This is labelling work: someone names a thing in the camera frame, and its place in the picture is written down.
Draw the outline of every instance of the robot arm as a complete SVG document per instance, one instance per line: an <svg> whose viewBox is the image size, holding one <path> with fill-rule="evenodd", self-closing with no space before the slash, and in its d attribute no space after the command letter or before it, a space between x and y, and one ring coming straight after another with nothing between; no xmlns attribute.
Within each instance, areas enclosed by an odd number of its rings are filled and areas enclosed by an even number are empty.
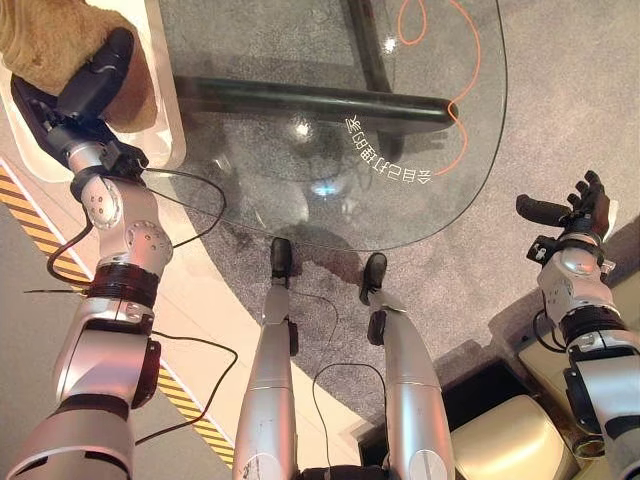
<svg viewBox="0 0 640 480"><path fill-rule="evenodd" d="M602 434L614 478L640 478L640 338L622 323L602 278L602 238L609 230L609 199L594 172L568 198L573 210L518 197L527 220L564 227L558 239L540 236L527 258L542 265L538 284L547 316L560 328L571 367L564 372L578 424Z"/></svg>
<svg viewBox="0 0 640 480"><path fill-rule="evenodd" d="M57 410L32 432L8 479L131 478L129 410L153 395L160 344L149 338L171 242L140 179L147 160L98 115L126 76L133 37L116 29L58 98L12 78L38 144L74 173L71 191L100 236L101 259L56 362Z"/></svg>

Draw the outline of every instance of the silver robot limb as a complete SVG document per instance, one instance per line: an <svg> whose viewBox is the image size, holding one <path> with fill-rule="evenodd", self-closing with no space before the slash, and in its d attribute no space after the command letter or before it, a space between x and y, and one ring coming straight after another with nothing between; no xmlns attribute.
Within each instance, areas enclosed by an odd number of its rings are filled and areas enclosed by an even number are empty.
<svg viewBox="0 0 640 480"><path fill-rule="evenodd" d="M74 174L100 165L103 149L95 142L72 148ZM172 255L157 204L140 185L98 174L87 177L81 198L102 259L56 362L60 405L27 439L8 479L131 478L129 409L155 390L152 307Z"/></svg>
<svg viewBox="0 0 640 480"><path fill-rule="evenodd" d="M369 294L384 323L391 478L453 480L455 462L438 377L405 308L384 290Z"/></svg>
<svg viewBox="0 0 640 480"><path fill-rule="evenodd" d="M556 240L539 236L527 258L542 265L538 284L547 316L567 345L567 397L580 427L602 435L612 476L640 478L640 338L622 323L603 282L615 266L602 251L609 224L609 198L598 175L570 194L573 209L518 197L527 220L564 228Z"/></svg>
<svg viewBox="0 0 640 480"><path fill-rule="evenodd" d="M234 480L291 480L296 465L296 422L291 382L289 290L273 279L262 331L242 401Z"/></svg>

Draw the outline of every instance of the brown furry object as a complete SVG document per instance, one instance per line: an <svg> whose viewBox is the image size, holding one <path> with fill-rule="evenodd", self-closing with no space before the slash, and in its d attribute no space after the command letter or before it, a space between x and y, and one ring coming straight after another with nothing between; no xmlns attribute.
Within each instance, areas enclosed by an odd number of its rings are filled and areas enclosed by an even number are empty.
<svg viewBox="0 0 640 480"><path fill-rule="evenodd" d="M140 39L128 20L83 0L0 0L5 66L52 95L62 91L116 27L132 31L135 46L127 78L104 117L117 131L135 132L153 125L158 112Z"/></svg>

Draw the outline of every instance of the yellow and black hazard stripe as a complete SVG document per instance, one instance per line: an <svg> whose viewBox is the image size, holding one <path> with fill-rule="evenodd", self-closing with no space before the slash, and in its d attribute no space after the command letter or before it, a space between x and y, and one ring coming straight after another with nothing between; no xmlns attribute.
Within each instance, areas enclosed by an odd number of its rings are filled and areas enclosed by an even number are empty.
<svg viewBox="0 0 640 480"><path fill-rule="evenodd" d="M0 201L9 208L11 215L20 223L22 229L31 237L42 253L49 256L60 246L60 242L24 195L23 187L13 181L7 172L7 168L9 168L8 165L0 158ZM65 254L61 255L56 261L56 270L77 280L89 280L76 261ZM193 420L202 413L180 383L164 368L160 368L158 389L186 420ZM233 465L233 445L220 433L216 426L204 418L194 423L193 429L207 442L220 459L231 468Z"/></svg>

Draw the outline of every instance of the orange cable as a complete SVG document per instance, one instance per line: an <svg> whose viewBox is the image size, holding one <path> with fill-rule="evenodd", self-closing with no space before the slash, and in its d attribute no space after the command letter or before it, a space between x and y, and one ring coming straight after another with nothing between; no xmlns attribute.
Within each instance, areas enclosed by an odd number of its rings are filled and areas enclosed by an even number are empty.
<svg viewBox="0 0 640 480"><path fill-rule="evenodd" d="M462 100L469 93L469 91L473 88L473 86L475 85L476 80L478 79L478 72L480 71L480 61L481 61L481 56L482 56L482 51L480 49L480 36L478 35L478 30L476 30L476 27L473 24L473 20L471 20L471 17L467 13L467 11L464 8L462 8L458 4L458 2L456 2L455 0L449 0L449 2L451 3L451 5L456 7L458 9L458 11L462 14L462 16L467 20L467 23L469 24L469 27L471 28L471 31L473 32L473 36L474 36L475 41L476 41L477 56L476 56L476 66L473 69L473 76L471 78L471 81L466 86L466 88L456 98L454 98L453 100L451 100L449 102L449 105L447 106L447 112L449 113L449 116L453 119L453 121L455 122L456 126L460 130L460 135L462 135L462 148L460 149L460 153L458 154L456 159L449 166L443 168L442 170L437 171L435 173L435 175L444 175L445 173L450 172L451 170L453 170L458 165L458 163L462 159L463 155L467 151L467 146L469 144L469 137L467 135L467 130L466 130L466 128L464 128L464 124L451 111L451 107L453 106L454 103Z"/></svg>
<svg viewBox="0 0 640 480"><path fill-rule="evenodd" d="M400 7L400 12L398 13L398 37L400 38L400 41L407 46L420 43L424 36L427 34L427 7L424 4L424 0L418 0L418 3L420 4L420 10L422 11L422 31L420 32L420 35L418 35L418 37L416 37L414 40L407 40L406 38L404 38L404 35L402 34L402 16L404 15L404 9L407 7L409 1L410 0L404 0L402 6Z"/></svg>

